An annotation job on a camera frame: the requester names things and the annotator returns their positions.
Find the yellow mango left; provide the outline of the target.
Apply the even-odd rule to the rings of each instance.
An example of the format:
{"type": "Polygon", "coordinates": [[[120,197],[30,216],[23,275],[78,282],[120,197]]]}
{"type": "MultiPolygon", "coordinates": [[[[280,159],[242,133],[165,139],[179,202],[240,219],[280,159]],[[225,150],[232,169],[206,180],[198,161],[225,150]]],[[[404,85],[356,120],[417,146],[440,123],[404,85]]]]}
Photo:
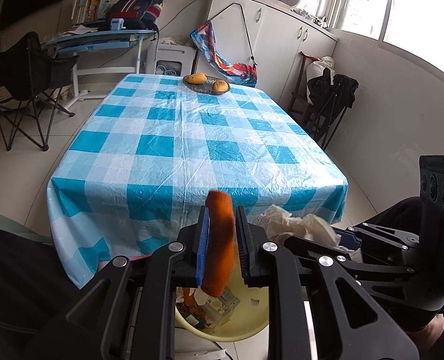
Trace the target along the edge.
{"type": "Polygon", "coordinates": [[[186,76],[185,81],[191,85],[202,85],[206,82],[207,77],[204,73],[197,72],[186,76]]]}

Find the blue study desk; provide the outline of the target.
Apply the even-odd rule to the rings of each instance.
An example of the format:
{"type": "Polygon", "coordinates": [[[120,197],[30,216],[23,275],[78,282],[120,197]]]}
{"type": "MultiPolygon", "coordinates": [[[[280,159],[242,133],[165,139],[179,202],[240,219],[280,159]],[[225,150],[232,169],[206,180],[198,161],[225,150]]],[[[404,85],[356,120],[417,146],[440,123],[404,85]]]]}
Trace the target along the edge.
{"type": "Polygon", "coordinates": [[[72,99],[67,103],[71,107],[76,102],[85,99],[104,98],[103,94],[90,94],[88,90],[79,90],[79,77],[111,74],[139,74],[142,65],[142,45],[146,39],[157,40],[157,30],[107,30],[89,32],[78,35],[67,35],[54,40],[44,41],[43,48],[53,48],[57,55],[77,56],[89,52],[105,50],[131,50],[136,48],[135,63],[133,66],[109,67],[103,63],[100,67],[79,69],[75,65],[71,71],[72,99]]]}

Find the blue checkered tablecloth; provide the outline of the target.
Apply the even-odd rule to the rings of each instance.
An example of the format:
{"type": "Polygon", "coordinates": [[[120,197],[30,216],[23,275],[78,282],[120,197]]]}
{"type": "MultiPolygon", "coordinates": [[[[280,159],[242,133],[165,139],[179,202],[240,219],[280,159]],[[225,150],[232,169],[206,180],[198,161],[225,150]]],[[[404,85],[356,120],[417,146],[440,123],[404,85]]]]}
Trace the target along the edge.
{"type": "Polygon", "coordinates": [[[130,74],[88,118],[47,186],[51,234],[77,286],[102,263],[148,255],[198,220],[206,195],[227,192],[249,218],[269,206],[342,218],[348,183],[265,92],[222,95],[179,77],[130,74]]]}

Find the dark glass fruit plate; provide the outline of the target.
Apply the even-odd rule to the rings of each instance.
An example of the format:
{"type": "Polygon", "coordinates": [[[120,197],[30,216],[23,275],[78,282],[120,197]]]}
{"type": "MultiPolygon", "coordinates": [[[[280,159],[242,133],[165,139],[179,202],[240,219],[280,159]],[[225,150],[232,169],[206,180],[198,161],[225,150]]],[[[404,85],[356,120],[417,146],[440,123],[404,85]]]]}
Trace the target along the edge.
{"type": "Polygon", "coordinates": [[[215,80],[219,80],[217,77],[213,77],[213,76],[206,76],[207,77],[207,80],[206,80],[206,82],[204,83],[204,84],[202,84],[202,85],[191,85],[191,84],[188,84],[186,81],[185,81],[185,77],[186,76],[184,76],[183,77],[183,83],[184,83],[184,85],[188,88],[188,89],[191,89],[192,91],[194,91],[194,92],[196,92],[196,93],[199,93],[199,94],[210,94],[210,95],[222,95],[222,94],[225,94],[225,93],[227,93],[227,92],[229,92],[229,90],[230,90],[230,84],[229,84],[229,90],[227,91],[227,92],[225,92],[225,93],[217,93],[217,92],[214,92],[214,91],[212,91],[212,83],[215,81],[215,80]]]}

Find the orange peel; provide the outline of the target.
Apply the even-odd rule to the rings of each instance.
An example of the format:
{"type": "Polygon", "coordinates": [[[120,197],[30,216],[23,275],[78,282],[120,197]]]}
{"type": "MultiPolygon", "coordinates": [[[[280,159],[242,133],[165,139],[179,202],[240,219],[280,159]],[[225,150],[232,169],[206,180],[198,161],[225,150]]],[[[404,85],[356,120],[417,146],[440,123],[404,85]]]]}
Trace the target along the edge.
{"type": "Polygon", "coordinates": [[[209,238],[206,251],[202,291],[219,297],[233,269],[235,219],[229,194],[211,190],[206,197],[209,210],[209,238]]]}

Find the white paper wrapper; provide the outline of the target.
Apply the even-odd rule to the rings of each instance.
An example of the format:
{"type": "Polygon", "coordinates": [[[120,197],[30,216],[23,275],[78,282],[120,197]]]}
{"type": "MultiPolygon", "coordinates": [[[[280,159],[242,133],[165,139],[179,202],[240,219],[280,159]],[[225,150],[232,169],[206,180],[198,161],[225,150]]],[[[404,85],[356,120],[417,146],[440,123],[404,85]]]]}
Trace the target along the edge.
{"type": "Polygon", "coordinates": [[[303,218],[294,217],[280,206],[271,205],[262,214],[257,215],[252,224],[263,228],[270,241],[281,245],[290,236],[299,236],[318,245],[348,250],[341,244],[342,237],[325,219],[315,214],[307,214],[303,218]]]}

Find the dark striped backpack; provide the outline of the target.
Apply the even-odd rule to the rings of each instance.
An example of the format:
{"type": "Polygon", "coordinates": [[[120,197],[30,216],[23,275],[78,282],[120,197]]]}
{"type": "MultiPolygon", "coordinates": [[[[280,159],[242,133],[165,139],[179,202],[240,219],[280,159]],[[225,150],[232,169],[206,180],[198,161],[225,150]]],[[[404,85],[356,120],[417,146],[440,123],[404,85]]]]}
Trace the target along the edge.
{"type": "Polygon", "coordinates": [[[119,0],[114,3],[106,22],[122,19],[126,29],[156,30],[157,18],[160,16],[164,0],[119,0]]]}

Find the pale yellow trash bin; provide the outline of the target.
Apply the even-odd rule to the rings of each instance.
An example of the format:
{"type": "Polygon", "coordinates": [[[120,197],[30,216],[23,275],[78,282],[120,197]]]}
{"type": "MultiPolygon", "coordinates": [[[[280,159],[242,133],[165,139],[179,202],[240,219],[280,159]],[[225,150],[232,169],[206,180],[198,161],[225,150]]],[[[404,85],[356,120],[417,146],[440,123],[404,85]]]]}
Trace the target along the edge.
{"type": "Polygon", "coordinates": [[[235,257],[221,296],[210,297],[200,288],[176,289],[175,321],[202,339],[242,341],[269,324],[269,290],[247,287],[235,257]]]}

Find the green milk carton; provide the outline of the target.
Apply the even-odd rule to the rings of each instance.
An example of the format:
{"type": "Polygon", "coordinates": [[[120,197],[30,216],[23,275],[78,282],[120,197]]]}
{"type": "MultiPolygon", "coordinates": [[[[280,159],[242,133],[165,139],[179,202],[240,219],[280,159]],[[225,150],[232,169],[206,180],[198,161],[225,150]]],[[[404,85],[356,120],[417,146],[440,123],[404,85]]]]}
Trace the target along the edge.
{"type": "Polygon", "coordinates": [[[192,327],[213,332],[229,322],[240,300],[228,287],[219,297],[207,295],[200,288],[177,288],[175,306],[182,318],[192,327]]]}

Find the row of books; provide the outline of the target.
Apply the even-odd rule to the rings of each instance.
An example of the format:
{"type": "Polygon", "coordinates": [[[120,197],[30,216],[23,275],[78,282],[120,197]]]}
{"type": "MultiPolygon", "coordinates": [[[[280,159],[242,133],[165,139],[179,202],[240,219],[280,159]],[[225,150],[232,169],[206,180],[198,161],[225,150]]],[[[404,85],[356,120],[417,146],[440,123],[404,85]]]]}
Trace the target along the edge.
{"type": "Polygon", "coordinates": [[[73,24],[95,23],[104,20],[115,0],[72,0],[73,24]]]}

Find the black folded chair right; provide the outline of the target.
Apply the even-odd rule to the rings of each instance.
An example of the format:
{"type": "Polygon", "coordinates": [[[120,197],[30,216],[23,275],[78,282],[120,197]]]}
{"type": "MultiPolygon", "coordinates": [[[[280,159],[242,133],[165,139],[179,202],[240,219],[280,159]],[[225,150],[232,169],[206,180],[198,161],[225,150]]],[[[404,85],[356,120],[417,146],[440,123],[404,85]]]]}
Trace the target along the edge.
{"type": "Polygon", "coordinates": [[[359,82],[342,74],[331,76],[326,67],[321,76],[308,80],[307,88],[310,103],[302,116],[302,128],[325,150],[347,109],[353,107],[359,82]]]}

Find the white wall cabinet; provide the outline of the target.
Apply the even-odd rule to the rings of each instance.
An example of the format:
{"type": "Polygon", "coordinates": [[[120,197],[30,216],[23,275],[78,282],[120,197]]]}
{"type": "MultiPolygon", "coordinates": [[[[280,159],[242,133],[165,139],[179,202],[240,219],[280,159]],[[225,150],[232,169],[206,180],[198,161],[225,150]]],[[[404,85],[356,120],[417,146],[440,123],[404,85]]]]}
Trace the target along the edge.
{"type": "Polygon", "coordinates": [[[328,31],[272,0],[209,0],[215,48],[229,63],[257,64],[256,87],[287,109],[295,89],[301,53],[322,58],[337,39],[328,31]]]}

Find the black folding camp chair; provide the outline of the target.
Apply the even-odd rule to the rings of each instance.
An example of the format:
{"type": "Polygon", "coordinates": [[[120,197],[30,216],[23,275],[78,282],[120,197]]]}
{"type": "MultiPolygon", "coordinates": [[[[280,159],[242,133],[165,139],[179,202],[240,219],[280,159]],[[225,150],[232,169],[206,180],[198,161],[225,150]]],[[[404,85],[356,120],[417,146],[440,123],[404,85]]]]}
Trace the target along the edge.
{"type": "Polygon", "coordinates": [[[11,150],[18,134],[25,136],[39,149],[49,149],[52,121],[46,131],[40,122],[38,102],[73,117],[60,102],[62,89],[72,85],[72,70],[79,57],[51,57],[42,49],[36,32],[26,33],[12,47],[0,52],[0,87],[9,96],[0,100],[0,123],[10,125],[10,133],[1,133],[6,150],[11,150]]]}

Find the yellow mango right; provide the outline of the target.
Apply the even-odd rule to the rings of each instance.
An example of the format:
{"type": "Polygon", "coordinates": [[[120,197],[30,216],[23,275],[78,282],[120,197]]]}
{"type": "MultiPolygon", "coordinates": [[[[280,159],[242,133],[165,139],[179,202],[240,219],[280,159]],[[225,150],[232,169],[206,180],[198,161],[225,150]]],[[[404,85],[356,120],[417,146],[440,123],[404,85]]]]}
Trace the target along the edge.
{"type": "Polygon", "coordinates": [[[211,90],[217,93],[225,93],[229,90],[229,84],[225,80],[215,80],[211,85],[211,90]]]}

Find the white bag on chair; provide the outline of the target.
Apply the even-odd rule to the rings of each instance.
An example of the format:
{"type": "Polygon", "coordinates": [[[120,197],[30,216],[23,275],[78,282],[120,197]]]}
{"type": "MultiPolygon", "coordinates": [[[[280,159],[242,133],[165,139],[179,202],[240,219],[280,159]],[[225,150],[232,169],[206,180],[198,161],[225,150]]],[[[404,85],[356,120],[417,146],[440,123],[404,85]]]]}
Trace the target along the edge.
{"type": "Polygon", "coordinates": [[[330,83],[332,84],[334,82],[335,60],[329,56],[322,57],[320,60],[314,61],[307,66],[306,81],[322,77],[326,68],[329,69],[330,83]]]}

